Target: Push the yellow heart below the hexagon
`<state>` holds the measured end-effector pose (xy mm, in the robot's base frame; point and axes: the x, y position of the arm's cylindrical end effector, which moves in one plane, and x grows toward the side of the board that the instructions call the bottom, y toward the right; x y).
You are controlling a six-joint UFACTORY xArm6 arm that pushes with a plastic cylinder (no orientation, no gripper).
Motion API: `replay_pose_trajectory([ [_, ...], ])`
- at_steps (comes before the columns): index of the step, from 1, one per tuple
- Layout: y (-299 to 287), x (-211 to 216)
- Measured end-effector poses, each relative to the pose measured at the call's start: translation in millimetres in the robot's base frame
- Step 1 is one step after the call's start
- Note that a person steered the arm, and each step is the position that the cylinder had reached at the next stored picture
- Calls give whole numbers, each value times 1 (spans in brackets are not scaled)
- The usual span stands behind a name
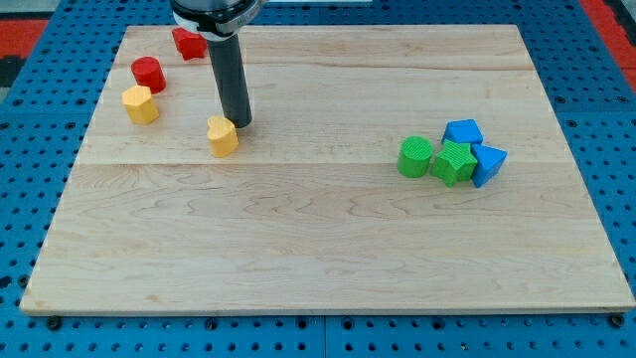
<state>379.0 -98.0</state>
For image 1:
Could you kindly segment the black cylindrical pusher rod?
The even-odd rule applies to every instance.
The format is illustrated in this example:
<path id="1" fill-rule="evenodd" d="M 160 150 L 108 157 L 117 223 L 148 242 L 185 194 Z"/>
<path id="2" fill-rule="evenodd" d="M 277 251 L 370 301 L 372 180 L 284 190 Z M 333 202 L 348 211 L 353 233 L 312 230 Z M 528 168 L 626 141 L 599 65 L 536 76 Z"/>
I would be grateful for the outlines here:
<path id="1" fill-rule="evenodd" d="M 223 113 L 236 128 L 252 121 L 251 106 L 244 75 L 239 37 L 209 41 L 208 50 Z"/>

